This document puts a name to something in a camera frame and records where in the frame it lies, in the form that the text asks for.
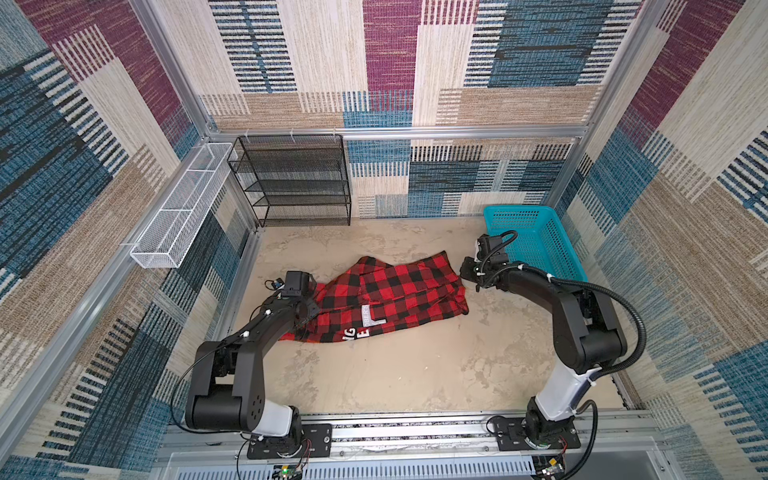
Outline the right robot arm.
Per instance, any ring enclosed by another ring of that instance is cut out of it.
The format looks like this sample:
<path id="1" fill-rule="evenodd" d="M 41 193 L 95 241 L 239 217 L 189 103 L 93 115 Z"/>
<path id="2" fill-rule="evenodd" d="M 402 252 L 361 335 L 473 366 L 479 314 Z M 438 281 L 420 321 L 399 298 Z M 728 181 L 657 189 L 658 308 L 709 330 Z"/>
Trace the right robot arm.
<path id="1" fill-rule="evenodd" d="M 487 267 L 472 257 L 463 260 L 460 276 L 477 290 L 519 295 L 551 314 L 555 366 L 521 421 L 532 449 L 547 448 L 569 432 L 596 380 L 627 369 L 645 351 L 647 328 L 638 310 L 606 287 L 557 278 L 523 262 Z"/>

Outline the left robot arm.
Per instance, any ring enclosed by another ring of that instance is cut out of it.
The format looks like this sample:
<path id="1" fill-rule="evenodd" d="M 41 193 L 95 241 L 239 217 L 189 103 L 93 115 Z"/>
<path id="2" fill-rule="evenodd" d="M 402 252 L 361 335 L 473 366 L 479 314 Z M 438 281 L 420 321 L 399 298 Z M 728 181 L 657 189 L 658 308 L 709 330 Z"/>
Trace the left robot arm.
<path id="1" fill-rule="evenodd" d="M 197 350 L 184 422 L 200 433 L 250 433 L 299 441 L 295 409 L 267 398 L 264 357 L 285 334 L 319 312 L 311 293 L 275 293 L 240 330 Z"/>

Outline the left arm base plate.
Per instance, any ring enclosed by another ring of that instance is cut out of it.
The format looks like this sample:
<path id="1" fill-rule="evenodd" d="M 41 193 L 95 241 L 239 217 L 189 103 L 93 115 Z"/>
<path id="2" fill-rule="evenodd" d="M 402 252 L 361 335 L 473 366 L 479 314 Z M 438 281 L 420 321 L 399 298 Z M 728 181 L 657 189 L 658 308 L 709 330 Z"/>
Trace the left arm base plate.
<path id="1" fill-rule="evenodd" d="M 248 443 L 249 460 L 298 460 L 330 456 L 333 427 L 330 423 L 302 424 L 282 437 L 253 434 Z"/>

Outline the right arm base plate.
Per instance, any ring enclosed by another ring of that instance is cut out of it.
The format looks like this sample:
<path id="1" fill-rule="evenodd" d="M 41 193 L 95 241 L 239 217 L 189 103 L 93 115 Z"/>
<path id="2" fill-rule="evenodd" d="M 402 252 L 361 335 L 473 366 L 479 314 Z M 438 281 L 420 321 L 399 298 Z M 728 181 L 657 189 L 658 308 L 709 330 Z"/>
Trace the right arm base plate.
<path id="1" fill-rule="evenodd" d="M 500 451 L 562 451 L 582 445 L 572 418 L 552 422 L 494 415 L 486 420 L 485 429 Z"/>

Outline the red black plaid shirt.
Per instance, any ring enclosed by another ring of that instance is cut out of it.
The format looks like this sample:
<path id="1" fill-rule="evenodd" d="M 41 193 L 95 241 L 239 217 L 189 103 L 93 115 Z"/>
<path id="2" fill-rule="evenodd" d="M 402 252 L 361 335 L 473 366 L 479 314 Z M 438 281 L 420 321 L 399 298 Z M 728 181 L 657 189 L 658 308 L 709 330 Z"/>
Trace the red black plaid shirt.
<path id="1" fill-rule="evenodd" d="M 338 343 L 416 328 L 469 313 L 447 253 L 391 265 L 363 256 L 314 294 L 319 314 L 284 341 Z"/>

